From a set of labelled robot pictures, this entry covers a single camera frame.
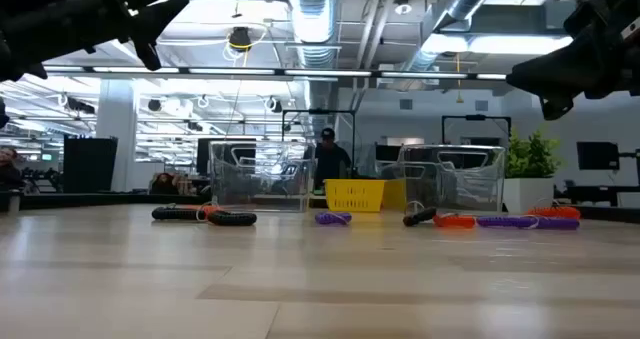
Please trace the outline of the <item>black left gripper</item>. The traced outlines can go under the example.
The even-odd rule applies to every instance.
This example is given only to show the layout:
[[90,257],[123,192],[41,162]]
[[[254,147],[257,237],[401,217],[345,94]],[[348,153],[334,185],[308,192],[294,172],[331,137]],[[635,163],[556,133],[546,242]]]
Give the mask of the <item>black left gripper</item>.
[[[156,1],[0,0],[0,82],[26,73],[45,79],[44,61],[80,49],[93,52],[113,39],[132,40],[145,68],[159,70],[157,39],[189,0],[147,6]],[[131,9],[139,10],[133,16]]]

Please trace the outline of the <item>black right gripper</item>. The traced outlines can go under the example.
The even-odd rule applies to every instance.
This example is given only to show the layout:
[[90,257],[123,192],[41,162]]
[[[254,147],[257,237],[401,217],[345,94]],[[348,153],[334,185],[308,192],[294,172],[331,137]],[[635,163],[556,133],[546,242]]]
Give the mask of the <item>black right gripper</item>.
[[516,64],[506,82],[540,96],[546,121],[558,120],[573,98],[640,93],[640,0],[586,0],[564,21],[569,45]]

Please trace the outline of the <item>orange spring keychain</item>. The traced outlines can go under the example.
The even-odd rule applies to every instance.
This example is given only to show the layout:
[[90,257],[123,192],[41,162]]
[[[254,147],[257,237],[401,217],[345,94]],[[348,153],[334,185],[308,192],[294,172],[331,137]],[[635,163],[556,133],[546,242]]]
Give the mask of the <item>orange spring keychain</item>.
[[179,206],[175,206],[176,210],[180,210],[183,212],[187,212],[188,215],[190,217],[206,217],[208,216],[211,212],[216,212],[216,211],[220,211],[221,208],[219,206],[216,205],[211,205],[211,204],[207,204],[207,205],[179,205]]
[[548,218],[581,219],[580,211],[571,206],[535,207],[527,211],[526,214]]
[[465,228],[470,229],[476,225],[476,219],[472,215],[443,214],[436,215],[433,222],[440,228]]

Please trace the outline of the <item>black computer monitor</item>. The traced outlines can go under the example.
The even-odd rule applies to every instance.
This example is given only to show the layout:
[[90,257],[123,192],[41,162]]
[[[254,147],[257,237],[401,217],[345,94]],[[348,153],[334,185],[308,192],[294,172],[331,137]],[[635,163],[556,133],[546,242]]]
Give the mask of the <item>black computer monitor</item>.
[[618,145],[612,142],[577,142],[580,170],[611,170],[620,168]]
[[396,162],[399,158],[401,146],[375,145],[375,161]]

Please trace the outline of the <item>long ceiling light bar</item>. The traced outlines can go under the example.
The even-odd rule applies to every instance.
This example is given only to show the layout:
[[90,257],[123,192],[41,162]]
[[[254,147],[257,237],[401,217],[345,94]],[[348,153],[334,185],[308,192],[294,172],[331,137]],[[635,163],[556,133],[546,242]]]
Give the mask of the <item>long ceiling light bar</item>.
[[256,77],[303,77],[303,78],[383,78],[383,79],[442,79],[442,80],[478,80],[505,81],[506,74],[501,73],[463,73],[463,72],[405,72],[380,70],[327,70],[327,69],[283,69],[283,68],[247,68],[247,67],[168,67],[150,71],[144,67],[82,67],[45,65],[50,75],[106,76],[129,75],[131,77],[180,77],[180,76],[256,76]]

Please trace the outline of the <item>green plant in white pot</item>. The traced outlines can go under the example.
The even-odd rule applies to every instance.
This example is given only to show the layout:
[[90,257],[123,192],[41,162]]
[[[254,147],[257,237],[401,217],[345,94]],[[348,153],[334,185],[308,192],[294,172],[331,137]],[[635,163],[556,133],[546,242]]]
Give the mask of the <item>green plant in white pot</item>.
[[561,166],[557,142],[540,130],[527,137],[511,131],[507,149],[503,204],[510,214],[525,214],[553,201],[553,177]]

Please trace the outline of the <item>white building column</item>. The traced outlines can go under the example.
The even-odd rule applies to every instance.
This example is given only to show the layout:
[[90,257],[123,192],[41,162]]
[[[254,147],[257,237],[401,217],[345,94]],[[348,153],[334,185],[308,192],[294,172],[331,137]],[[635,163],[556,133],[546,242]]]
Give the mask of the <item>white building column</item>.
[[112,191],[132,189],[138,108],[139,97],[132,80],[101,80],[96,136],[117,140]]

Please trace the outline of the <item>clear plastic bin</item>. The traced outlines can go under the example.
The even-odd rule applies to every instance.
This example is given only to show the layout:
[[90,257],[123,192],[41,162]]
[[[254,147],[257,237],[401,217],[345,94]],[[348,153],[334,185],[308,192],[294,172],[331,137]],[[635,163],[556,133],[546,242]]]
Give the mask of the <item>clear plastic bin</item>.
[[293,141],[212,141],[212,202],[232,211],[303,212],[313,186],[315,146]]
[[497,212],[505,157],[499,146],[408,145],[400,150],[395,174],[406,181],[410,209]]

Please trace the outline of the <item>black cabinet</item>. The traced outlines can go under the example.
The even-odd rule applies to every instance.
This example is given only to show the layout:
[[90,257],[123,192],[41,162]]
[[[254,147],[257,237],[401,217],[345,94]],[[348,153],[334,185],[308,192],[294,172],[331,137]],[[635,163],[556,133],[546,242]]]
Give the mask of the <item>black cabinet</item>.
[[99,193],[111,190],[116,138],[65,138],[63,192]]

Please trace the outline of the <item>person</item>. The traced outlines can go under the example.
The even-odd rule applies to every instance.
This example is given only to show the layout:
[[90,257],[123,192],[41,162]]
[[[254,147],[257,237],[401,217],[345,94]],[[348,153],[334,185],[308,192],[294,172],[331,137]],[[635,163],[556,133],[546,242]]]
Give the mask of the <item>person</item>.
[[321,141],[315,149],[317,161],[314,175],[314,189],[324,187],[326,179],[340,179],[345,176],[351,167],[351,159],[347,151],[335,142],[335,131],[332,128],[324,128],[321,132]]
[[0,191],[20,190],[24,186],[21,172],[16,167],[17,157],[13,148],[0,148]]
[[179,177],[169,173],[158,173],[151,180],[149,193],[152,195],[178,195]]

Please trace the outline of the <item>yellow plastic basket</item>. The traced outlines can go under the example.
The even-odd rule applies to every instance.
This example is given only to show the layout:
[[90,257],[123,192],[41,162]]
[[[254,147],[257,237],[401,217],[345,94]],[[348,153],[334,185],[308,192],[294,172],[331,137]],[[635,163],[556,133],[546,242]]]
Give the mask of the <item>yellow plastic basket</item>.
[[403,211],[407,204],[405,179],[328,179],[326,202],[331,211]]

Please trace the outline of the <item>black metal rig frame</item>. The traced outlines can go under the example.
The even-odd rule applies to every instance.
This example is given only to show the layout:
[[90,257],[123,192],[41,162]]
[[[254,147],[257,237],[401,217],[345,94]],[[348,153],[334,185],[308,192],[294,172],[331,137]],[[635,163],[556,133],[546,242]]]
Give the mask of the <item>black metal rig frame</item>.
[[466,122],[492,122],[498,129],[503,132],[500,138],[488,140],[482,137],[480,146],[500,146],[507,148],[512,134],[512,119],[509,116],[493,116],[484,114],[467,114],[467,115],[443,115],[440,119],[440,141],[442,144],[452,144],[447,138],[447,121],[463,120]]
[[[314,108],[314,109],[308,109],[308,110],[286,109],[286,110],[284,110],[284,112],[282,114],[282,119],[281,119],[281,124],[282,124],[282,129],[283,130],[284,130],[285,122],[286,122],[286,120],[285,120],[286,116],[289,113],[308,114],[311,117],[320,116],[320,117],[327,117],[327,118],[332,116],[332,115],[333,116],[337,116],[338,114],[349,114],[349,115],[351,115],[352,119],[355,119],[355,113],[353,111],[349,111],[349,110],[331,110],[331,109],[320,109],[320,108]],[[322,132],[322,130],[324,128],[332,128],[335,131],[335,129],[333,127],[331,127],[331,126],[327,126],[327,125],[323,126],[321,128],[320,134],[319,134],[320,141],[321,141],[321,132]],[[317,161],[315,159],[315,149],[316,149],[316,146],[318,145],[319,142],[316,142],[315,144],[312,143],[311,148],[305,149],[305,151],[303,153],[303,159],[304,160],[310,160],[311,164],[313,165],[313,168],[314,168],[313,169],[313,173],[312,173],[313,174],[313,180],[314,180],[316,164],[317,164]],[[355,169],[354,162],[352,161],[352,158],[351,158],[354,154],[355,154],[355,151],[352,148],[352,153],[351,154],[348,153],[348,155],[349,155],[349,157],[351,159],[351,167],[346,172],[345,176],[340,178],[340,179],[352,179],[352,178],[354,178],[354,176],[355,176],[355,174],[357,172],[357,169]]]

